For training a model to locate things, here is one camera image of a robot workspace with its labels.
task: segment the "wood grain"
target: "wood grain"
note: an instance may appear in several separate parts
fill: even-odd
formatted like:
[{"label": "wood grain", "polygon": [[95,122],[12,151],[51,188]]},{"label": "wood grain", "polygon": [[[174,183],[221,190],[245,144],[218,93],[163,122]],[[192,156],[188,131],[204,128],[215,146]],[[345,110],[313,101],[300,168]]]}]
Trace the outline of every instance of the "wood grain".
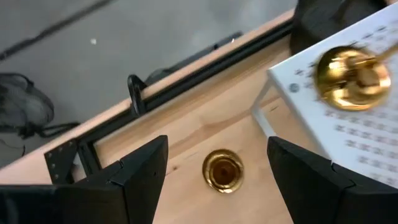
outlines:
[{"label": "wood grain", "polygon": [[[154,223],[292,222],[269,167],[267,139],[250,112],[266,70],[289,56],[288,39],[97,142],[106,166],[160,134],[169,137],[167,176]],[[261,105],[280,136],[312,147],[276,91]],[[231,195],[211,189],[201,174],[204,158],[221,148],[237,152],[245,168],[243,186]]]}]

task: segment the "black metal bracket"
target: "black metal bracket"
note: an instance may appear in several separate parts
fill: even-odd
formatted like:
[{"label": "black metal bracket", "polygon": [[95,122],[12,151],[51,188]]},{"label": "black metal bracket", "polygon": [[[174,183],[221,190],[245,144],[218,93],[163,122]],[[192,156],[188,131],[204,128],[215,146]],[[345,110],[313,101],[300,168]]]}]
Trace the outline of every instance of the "black metal bracket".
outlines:
[{"label": "black metal bracket", "polygon": [[78,139],[68,142],[44,154],[53,184],[73,184],[73,161],[79,156],[87,176],[98,173],[102,166],[92,144]]}]

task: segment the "screw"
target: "screw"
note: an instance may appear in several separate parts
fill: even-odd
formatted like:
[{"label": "screw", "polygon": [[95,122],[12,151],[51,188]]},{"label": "screw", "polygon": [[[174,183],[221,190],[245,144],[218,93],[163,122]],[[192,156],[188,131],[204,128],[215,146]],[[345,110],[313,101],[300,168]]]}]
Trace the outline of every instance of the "screw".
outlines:
[{"label": "screw", "polygon": [[299,89],[300,89],[300,87],[299,87],[299,85],[298,85],[297,83],[292,83],[292,84],[290,84],[290,86],[289,86],[289,90],[290,90],[292,93],[298,92]]}]

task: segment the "gray floor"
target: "gray floor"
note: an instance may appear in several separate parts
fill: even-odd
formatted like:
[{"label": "gray floor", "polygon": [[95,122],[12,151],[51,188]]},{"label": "gray floor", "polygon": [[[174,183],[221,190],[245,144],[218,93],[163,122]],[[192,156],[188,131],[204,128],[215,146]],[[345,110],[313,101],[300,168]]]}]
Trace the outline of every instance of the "gray floor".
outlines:
[{"label": "gray floor", "polygon": [[[0,3],[0,50],[36,35],[94,0],[5,0]],[[107,8],[0,63],[0,72],[32,79],[53,101],[53,124],[84,122],[128,97],[126,78],[145,79],[241,30],[247,32],[295,6],[296,0],[118,0]],[[48,141],[9,145],[31,151]],[[0,166],[20,149],[1,144]]]}]

